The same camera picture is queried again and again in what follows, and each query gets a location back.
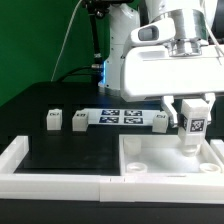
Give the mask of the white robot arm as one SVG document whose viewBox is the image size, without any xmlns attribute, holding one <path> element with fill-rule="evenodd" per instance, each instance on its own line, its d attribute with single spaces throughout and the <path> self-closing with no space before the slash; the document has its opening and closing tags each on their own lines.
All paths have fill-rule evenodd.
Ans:
<svg viewBox="0 0 224 224">
<path fill-rule="evenodd" d="M 99 87 L 127 102 L 160 99 L 177 125 L 175 98 L 210 118 L 224 92 L 224 45 L 211 28 L 221 0 L 143 0 L 110 7 L 110 54 Z"/>
</svg>

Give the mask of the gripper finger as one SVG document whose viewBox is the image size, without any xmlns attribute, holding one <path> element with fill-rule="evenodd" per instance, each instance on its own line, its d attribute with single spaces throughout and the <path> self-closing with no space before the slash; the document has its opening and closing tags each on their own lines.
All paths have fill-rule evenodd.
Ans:
<svg viewBox="0 0 224 224">
<path fill-rule="evenodd" d="M 209 113 L 208 113 L 208 124 L 211 124 L 212 118 L 211 118 L 211 110 L 213 108 L 213 105 L 216 101 L 216 96 L 215 93 L 205 93 L 203 95 L 204 101 L 208 104 L 209 106 Z"/>
<path fill-rule="evenodd" d="M 173 107 L 173 103 L 174 103 L 173 96 L 163 96 L 161 98 L 161 107 L 169 117 L 170 126 L 172 128 L 177 128 L 178 127 L 178 113 Z"/>
</svg>

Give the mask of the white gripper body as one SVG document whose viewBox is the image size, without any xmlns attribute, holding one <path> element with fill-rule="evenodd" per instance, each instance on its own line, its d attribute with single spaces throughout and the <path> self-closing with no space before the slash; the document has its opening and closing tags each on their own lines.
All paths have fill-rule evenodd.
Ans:
<svg viewBox="0 0 224 224">
<path fill-rule="evenodd" d="M 174 20 L 167 18 L 129 34 L 120 75 L 120 91 L 125 101 L 224 93 L 221 52 L 209 45 L 200 46 L 197 56 L 171 56 L 168 46 L 175 33 Z"/>
</svg>

